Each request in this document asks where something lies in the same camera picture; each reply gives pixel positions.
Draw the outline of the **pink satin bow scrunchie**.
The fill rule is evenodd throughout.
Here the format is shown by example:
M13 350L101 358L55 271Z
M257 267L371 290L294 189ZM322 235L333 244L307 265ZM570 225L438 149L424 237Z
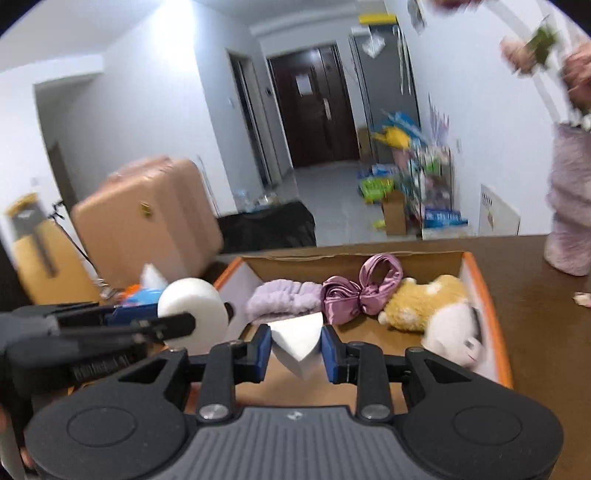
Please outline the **pink satin bow scrunchie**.
M331 325L342 325L360 315L376 316L402 285L404 270L389 253L363 263L358 281L332 276L322 283L322 313Z

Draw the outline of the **white round sponge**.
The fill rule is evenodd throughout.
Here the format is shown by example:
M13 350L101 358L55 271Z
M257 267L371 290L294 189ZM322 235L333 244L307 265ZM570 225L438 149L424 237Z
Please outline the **white round sponge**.
M167 340L174 348L185 348L190 355L205 354L221 343L228 330L228 311L218 291L198 278L184 278L170 283L159 297L158 316L188 313L195 320L190 335Z

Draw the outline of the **yellow white plush toy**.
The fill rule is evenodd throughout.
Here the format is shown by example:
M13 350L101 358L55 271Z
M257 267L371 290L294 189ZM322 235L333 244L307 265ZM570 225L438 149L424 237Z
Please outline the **yellow white plush toy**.
M441 275L428 284L407 277L378 315L381 325L422 335L422 346L464 368L484 353L482 329L465 284Z

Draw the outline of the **lilac fuzzy headband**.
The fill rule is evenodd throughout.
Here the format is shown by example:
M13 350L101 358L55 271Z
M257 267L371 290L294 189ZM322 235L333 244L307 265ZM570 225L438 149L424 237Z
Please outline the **lilac fuzzy headband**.
M317 313L322 306L322 285L276 279L254 290L245 311L253 324Z

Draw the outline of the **yellow thermos jug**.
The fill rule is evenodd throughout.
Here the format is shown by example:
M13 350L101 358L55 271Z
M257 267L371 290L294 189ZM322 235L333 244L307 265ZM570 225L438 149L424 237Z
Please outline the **yellow thermos jug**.
M38 195L5 211L15 238L16 271L36 305L97 302L99 292L67 235L42 210Z

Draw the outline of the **red orange cardboard box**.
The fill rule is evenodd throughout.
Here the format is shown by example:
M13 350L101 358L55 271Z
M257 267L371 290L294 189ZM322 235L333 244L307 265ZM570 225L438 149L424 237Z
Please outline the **red orange cardboard box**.
M513 376L503 332L497 319L488 286L475 256L470 252L397 252L405 274L421 283L428 283L443 274L459 277L468 289L473 306L479 313L485 351L475 371L505 387L513 386ZM259 284L280 278L319 283L332 275L356 280L369 253L304 256L242 256L221 260L208 267L204 280L211 283L224 301L231 304L235 317L230 326L235 328L231 338L249 339L253 327L239 318L246 301ZM361 315L335 328L343 342L362 341L375 344L384 353L401 355L408 347L421 344L415 333L390 330L377 319ZM329 383L321 359L311 360L311 369L298 377L284 367L276 357L270 358L262 383L243 383L236 387L238 405L259 406L328 406L356 404L352 385Z

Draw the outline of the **blue tissue pack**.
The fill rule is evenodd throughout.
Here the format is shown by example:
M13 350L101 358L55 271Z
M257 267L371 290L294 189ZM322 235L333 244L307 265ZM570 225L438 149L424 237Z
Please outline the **blue tissue pack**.
M151 264L142 268L139 283L128 287L114 310L107 315L109 326L129 325L134 321L157 317L157 304L168 281Z

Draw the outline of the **black bag on floor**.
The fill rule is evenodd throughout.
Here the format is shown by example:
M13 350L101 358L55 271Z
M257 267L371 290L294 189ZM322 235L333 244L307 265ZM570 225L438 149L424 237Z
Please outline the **black bag on floor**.
M315 217L300 200L217 219L221 254L317 246Z

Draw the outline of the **small cardboard box on floor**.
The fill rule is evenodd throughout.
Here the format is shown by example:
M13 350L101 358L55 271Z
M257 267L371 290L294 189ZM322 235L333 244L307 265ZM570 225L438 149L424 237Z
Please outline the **small cardboard box on floor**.
M403 192L393 190L382 201L385 231L388 236L407 234L406 198Z

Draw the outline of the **yellow watering can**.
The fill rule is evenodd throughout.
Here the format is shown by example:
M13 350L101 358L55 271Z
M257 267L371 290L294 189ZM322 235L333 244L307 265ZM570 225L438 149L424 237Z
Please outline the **yellow watering can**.
M408 150L411 148L411 137L402 129L394 126L387 126L381 132L372 134L372 138L388 145L392 149Z

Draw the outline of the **pink fuzzy vase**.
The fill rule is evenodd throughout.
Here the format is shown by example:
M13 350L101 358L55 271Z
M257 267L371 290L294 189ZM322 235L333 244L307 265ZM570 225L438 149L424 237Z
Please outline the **pink fuzzy vase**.
M590 133L555 126L547 202L553 211L544 257L575 277L590 274Z

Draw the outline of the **dark brown entrance door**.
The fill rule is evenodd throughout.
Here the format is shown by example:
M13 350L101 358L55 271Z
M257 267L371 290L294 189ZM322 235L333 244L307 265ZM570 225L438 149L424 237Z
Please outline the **dark brown entrance door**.
M295 169L360 158L338 47L325 44L267 59Z

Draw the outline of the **grey refrigerator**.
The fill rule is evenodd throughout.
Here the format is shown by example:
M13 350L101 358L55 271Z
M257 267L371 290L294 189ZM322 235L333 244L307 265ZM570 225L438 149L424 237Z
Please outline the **grey refrigerator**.
M363 26L349 36L366 124L381 130L401 112L421 124L408 44L398 24Z

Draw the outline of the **yellow box on refrigerator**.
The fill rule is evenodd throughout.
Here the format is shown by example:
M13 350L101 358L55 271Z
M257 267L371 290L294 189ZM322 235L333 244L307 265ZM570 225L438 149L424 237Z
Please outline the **yellow box on refrigerator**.
M398 17L388 12L375 12L361 14L359 23L365 26L379 26L379 25L397 25Z

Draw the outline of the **dried pink rose bouquet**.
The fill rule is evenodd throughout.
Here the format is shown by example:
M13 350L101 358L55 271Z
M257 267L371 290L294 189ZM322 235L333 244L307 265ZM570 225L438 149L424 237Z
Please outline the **dried pink rose bouquet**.
M566 89L571 112L568 125L585 132L590 130L590 40L569 31L572 49L566 51L554 17L546 1L538 3L543 19L536 29L529 28L502 1L433 1L431 6L442 12L459 12L485 6L515 34L500 42L501 55L521 77L534 77L545 72Z

